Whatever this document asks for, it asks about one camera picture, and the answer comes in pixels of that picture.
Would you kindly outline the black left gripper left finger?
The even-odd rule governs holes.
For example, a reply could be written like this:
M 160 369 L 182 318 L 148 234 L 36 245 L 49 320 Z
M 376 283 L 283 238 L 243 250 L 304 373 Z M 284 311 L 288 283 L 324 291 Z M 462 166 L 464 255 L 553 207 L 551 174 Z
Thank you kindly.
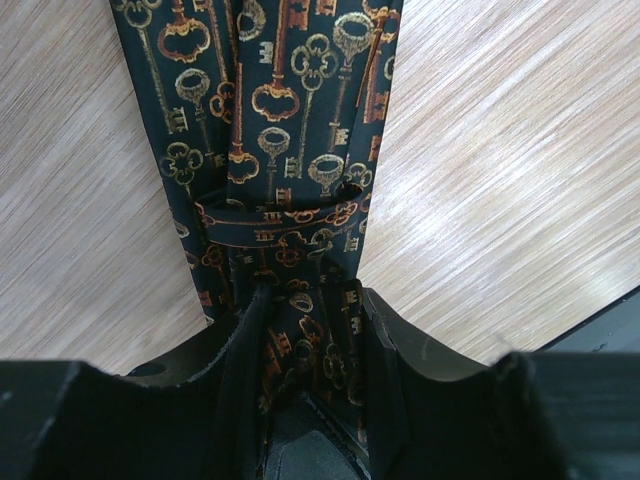
M 78 361 L 1 365 L 5 479 L 250 479 L 260 343 L 272 295 L 258 287 L 125 376 Z

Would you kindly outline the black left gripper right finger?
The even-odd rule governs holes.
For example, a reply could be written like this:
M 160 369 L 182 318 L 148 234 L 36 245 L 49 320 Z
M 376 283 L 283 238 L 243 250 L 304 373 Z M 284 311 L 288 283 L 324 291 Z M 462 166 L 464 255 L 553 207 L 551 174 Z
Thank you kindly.
M 364 300 L 376 479 L 635 479 L 639 352 L 513 351 L 482 365 Z

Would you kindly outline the black tie with gold keys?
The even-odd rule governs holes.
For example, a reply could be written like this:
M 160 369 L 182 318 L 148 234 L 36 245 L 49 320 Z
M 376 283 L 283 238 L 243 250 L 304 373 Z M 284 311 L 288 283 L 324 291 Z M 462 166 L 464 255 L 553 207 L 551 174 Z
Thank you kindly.
M 143 124 L 205 318 L 259 285 L 258 403 L 364 398 L 356 278 L 399 1 L 114 1 Z

